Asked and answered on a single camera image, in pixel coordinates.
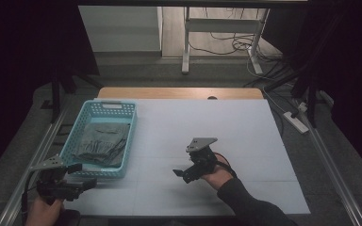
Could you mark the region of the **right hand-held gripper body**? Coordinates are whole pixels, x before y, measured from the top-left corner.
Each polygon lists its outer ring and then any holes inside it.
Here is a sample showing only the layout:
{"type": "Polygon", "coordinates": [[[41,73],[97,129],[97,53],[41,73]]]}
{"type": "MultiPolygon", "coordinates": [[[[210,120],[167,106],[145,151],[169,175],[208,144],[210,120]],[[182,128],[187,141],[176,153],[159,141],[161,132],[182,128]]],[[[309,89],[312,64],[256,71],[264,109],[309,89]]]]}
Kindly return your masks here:
{"type": "Polygon", "coordinates": [[[187,146],[186,152],[193,163],[182,173],[182,178],[187,184],[213,172],[217,157],[209,145],[216,141],[215,137],[195,137],[187,146]]]}

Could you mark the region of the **grey-green pants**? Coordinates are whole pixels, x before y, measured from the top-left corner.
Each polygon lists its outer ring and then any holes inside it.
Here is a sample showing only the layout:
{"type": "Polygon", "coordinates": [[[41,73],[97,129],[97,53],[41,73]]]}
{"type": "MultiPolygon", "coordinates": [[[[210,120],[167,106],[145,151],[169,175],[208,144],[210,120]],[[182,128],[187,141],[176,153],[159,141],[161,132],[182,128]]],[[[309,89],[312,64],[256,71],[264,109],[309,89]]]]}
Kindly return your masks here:
{"type": "Polygon", "coordinates": [[[129,130],[129,123],[89,123],[73,156],[85,163],[118,168],[122,164],[129,130]]]}

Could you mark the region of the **white metal desk frame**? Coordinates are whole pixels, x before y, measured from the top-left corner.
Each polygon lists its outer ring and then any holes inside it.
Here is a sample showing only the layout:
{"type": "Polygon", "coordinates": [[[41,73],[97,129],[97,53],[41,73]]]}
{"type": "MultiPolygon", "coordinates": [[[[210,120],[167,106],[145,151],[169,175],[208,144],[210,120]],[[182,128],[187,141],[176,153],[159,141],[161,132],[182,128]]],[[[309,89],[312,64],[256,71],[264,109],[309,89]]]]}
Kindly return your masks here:
{"type": "Polygon", "coordinates": [[[210,19],[191,18],[189,7],[184,8],[184,50],[182,55],[182,74],[189,73],[189,34],[202,33],[244,33],[253,35],[253,42],[247,48],[248,57],[256,74],[262,74],[262,68],[257,59],[257,47],[266,24],[269,9],[264,8],[260,17],[256,19],[210,19]]]}

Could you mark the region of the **white table mat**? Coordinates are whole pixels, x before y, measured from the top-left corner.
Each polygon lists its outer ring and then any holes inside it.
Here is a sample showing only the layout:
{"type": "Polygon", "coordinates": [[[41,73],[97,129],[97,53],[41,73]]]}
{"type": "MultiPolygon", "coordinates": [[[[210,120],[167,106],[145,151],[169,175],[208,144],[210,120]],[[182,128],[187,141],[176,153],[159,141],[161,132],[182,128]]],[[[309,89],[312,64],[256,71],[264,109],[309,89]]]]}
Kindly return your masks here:
{"type": "Polygon", "coordinates": [[[174,174],[190,166],[187,146],[213,137],[248,191],[287,214],[309,208],[266,100],[137,101],[137,125],[126,175],[102,181],[67,207],[96,217],[229,216],[205,181],[174,174]]]}

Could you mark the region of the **wooden table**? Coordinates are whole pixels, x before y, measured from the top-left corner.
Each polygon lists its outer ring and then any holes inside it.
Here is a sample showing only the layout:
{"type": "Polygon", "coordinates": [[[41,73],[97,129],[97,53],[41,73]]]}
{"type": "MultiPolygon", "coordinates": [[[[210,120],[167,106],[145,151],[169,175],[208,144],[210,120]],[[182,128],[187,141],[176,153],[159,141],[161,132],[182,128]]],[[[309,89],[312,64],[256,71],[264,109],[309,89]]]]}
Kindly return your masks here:
{"type": "Polygon", "coordinates": [[[262,100],[259,89],[247,88],[115,88],[100,89],[98,98],[262,100]]]}

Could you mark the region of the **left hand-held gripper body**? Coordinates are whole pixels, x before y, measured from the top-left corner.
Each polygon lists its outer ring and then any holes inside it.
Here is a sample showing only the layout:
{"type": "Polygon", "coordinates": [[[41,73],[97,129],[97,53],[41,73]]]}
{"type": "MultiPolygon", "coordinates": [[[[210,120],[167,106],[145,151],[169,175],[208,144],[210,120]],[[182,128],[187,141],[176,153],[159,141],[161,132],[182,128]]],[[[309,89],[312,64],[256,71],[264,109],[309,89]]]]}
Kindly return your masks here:
{"type": "Polygon", "coordinates": [[[64,180],[67,167],[58,155],[54,155],[31,168],[32,172],[39,173],[37,191],[49,204],[52,204],[54,200],[71,202],[78,199],[82,193],[82,189],[79,189],[77,184],[68,184],[64,180]]]}

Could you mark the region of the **aluminium rail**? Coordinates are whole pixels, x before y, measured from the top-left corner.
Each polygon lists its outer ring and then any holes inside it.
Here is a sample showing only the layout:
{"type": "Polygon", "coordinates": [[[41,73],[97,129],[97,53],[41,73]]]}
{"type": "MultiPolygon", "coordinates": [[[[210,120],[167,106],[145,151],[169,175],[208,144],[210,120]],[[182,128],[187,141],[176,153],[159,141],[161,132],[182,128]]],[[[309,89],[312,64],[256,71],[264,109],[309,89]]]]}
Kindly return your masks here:
{"type": "Polygon", "coordinates": [[[26,164],[24,173],[22,174],[21,179],[19,180],[17,186],[14,188],[4,210],[0,215],[0,226],[12,226],[21,212],[22,204],[22,194],[25,189],[25,183],[27,181],[28,175],[31,171],[31,168],[38,163],[40,163],[48,154],[50,147],[56,137],[56,134],[59,130],[60,125],[62,124],[70,105],[64,103],[61,107],[60,113],[55,122],[49,124],[45,130],[41,142],[36,148],[36,150],[31,155],[29,162],[26,164]]]}
{"type": "Polygon", "coordinates": [[[302,121],[309,129],[309,134],[313,145],[320,156],[321,162],[324,165],[333,187],[336,190],[336,193],[339,195],[353,226],[362,226],[362,211],[358,205],[358,202],[356,201],[354,194],[348,188],[341,173],[339,172],[332,155],[329,153],[329,150],[320,135],[320,132],[311,124],[303,111],[300,112],[300,116],[302,121]]]}

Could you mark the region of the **black metal stand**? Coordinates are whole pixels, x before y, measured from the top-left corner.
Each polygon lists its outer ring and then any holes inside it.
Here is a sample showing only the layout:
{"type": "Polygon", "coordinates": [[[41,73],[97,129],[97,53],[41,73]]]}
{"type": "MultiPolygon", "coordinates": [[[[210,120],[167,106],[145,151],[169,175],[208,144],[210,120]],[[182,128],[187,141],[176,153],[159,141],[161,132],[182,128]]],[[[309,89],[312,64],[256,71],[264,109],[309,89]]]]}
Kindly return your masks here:
{"type": "Polygon", "coordinates": [[[81,80],[87,82],[88,84],[94,86],[97,89],[101,89],[103,85],[91,78],[88,74],[83,74],[77,70],[69,70],[66,73],[61,73],[58,70],[53,70],[51,73],[51,101],[45,100],[41,109],[51,109],[51,123],[54,123],[58,120],[58,117],[61,113],[61,103],[60,103],[60,91],[63,89],[65,93],[72,94],[77,90],[77,86],[74,81],[74,76],[80,78],[81,80]]]}
{"type": "Polygon", "coordinates": [[[318,34],[314,36],[314,43],[312,44],[311,51],[308,52],[308,57],[305,64],[293,72],[270,85],[263,88],[263,91],[272,91],[279,88],[281,85],[285,85],[287,82],[297,78],[297,82],[290,92],[293,97],[302,97],[307,91],[307,119],[309,124],[314,128],[317,127],[315,121],[315,110],[316,110],[316,93],[318,89],[318,76],[315,71],[315,66],[319,62],[321,53],[323,52],[326,43],[335,29],[335,17],[331,16],[329,20],[322,26],[318,34]]]}

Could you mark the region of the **light blue plastic basket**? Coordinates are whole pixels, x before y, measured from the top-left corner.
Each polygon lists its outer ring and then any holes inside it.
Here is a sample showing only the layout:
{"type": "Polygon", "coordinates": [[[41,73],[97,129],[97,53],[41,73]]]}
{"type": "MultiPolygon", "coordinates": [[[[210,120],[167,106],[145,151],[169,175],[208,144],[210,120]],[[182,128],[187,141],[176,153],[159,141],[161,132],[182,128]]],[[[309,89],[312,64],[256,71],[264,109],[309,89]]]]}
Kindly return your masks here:
{"type": "Polygon", "coordinates": [[[130,155],[137,120],[138,117],[135,103],[87,101],[80,109],[70,135],[68,136],[59,156],[63,159],[66,165],[82,165],[82,170],[74,173],[75,177],[98,177],[109,179],[123,178],[127,170],[128,158],[130,155]],[[80,143],[85,127],[89,123],[94,122],[119,122],[130,124],[122,164],[118,168],[89,164],[74,158],[73,151],[80,143]]]}

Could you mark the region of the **black curtain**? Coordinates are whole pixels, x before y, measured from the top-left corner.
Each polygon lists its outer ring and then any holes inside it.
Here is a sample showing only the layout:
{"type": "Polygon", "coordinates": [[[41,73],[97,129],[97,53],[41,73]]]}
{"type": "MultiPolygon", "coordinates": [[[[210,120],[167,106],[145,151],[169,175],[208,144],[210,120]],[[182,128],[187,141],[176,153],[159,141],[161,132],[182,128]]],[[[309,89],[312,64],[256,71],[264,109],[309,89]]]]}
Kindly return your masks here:
{"type": "MultiPolygon", "coordinates": [[[[292,90],[296,97],[309,85],[333,100],[332,119],[362,158],[362,0],[342,0],[343,13],[310,74],[303,74],[292,90]]],[[[302,68],[331,23],[327,7],[273,8],[263,38],[302,68]]]]}
{"type": "Polygon", "coordinates": [[[37,88],[99,73],[78,1],[0,0],[0,157],[37,88]]]}

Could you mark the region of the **person's left hand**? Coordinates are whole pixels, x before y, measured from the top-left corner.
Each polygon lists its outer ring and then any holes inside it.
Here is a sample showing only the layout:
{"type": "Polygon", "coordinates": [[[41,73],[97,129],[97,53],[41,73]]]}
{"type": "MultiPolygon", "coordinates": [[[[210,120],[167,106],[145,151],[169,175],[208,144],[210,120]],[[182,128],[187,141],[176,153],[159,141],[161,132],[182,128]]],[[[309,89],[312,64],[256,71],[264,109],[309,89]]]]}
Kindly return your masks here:
{"type": "Polygon", "coordinates": [[[63,200],[54,200],[48,204],[43,198],[37,197],[28,211],[25,226],[54,226],[63,208],[63,200]]]}

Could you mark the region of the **white power strip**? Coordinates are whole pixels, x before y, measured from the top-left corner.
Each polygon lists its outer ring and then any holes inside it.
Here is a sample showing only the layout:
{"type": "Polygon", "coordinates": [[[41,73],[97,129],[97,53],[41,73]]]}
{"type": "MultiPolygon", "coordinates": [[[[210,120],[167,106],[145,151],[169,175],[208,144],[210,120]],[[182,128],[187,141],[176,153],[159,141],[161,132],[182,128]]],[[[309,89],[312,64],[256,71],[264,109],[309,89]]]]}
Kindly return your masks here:
{"type": "Polygon", "coordinates": [[[305,134],[309,131],[309,129],[297,118],[295,114],[286,112],[283,116],[301,134],[305,134]]]}

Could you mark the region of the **person's right hand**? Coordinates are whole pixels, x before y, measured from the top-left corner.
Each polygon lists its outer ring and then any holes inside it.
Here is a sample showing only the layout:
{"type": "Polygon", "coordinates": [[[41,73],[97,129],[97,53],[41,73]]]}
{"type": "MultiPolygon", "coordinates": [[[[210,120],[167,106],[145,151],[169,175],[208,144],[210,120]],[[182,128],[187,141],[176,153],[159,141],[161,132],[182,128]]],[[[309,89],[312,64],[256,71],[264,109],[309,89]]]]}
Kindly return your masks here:
{"type": "Polygon", "coordinates": [[[233,176],[227,169],[217,165],[212,173],[203,175],[202,179],[215,190],[219,190],[226,182],[233,179],[233,176]]]}

